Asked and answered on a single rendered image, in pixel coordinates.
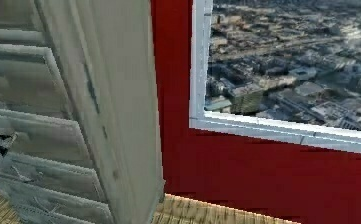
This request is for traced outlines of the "pale grey chest of drawers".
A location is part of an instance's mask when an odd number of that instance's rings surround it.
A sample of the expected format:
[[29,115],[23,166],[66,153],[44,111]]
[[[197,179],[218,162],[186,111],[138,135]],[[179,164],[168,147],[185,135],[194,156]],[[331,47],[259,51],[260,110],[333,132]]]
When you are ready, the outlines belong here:
[[149,0],[0,0],[0,193],[20,224],[150,224]]

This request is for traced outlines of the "white framed window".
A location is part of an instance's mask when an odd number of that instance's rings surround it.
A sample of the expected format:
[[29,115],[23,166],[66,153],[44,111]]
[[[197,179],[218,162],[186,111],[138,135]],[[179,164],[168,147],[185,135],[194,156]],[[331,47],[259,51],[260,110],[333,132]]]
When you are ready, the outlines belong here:
[[361,0],[193,0],[189,125],[361,154]]

